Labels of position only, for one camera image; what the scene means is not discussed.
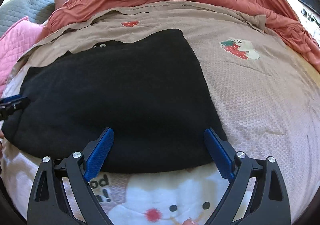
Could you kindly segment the left hand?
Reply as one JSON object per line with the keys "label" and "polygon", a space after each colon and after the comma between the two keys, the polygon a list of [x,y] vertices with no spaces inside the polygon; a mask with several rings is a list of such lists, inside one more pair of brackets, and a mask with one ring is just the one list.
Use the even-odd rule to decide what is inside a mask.
{"label": "left hand", "polygon": [[3,131],[0,130],[0,159],[3,158],[3,152],[2,152],[2,150],[3,150],[3,144],[2,144],[2,142],[3,142],[3,139],[4,139],[4,138],[5,138],[5,137],[4,137],[4,133],[3,133]]}

